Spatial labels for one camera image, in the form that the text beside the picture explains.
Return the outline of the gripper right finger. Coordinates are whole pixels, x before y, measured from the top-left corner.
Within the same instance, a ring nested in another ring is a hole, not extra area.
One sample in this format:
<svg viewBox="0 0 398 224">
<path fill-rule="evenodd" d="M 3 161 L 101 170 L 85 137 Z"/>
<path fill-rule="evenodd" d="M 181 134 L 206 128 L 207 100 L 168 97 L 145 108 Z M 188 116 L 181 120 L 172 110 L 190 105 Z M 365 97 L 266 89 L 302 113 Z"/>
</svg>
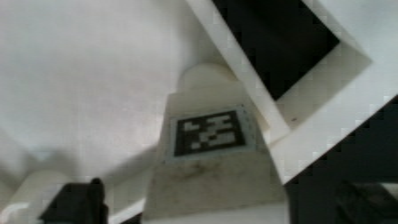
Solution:
<svg viewBox="0 0 398 224">
<path fill-rule="evenodd" d="M 339 184 L 333 224 L 398 224 L 398 199 L 380 183 Z"/>
</svg>

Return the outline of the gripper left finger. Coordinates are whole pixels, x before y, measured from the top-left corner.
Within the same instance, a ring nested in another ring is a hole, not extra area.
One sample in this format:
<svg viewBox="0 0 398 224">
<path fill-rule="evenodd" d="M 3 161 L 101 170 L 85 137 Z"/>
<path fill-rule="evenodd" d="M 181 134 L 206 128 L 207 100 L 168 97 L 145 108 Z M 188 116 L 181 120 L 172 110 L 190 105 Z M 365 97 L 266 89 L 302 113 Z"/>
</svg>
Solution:
<svg viewBox="0 0 398 224">
<path fill-rule="evenodd" d="M 108 224 L 104 185 L 99 178 L 88 183 L 67 183 L 39 216 L 42 224 Z"/>
</svg>

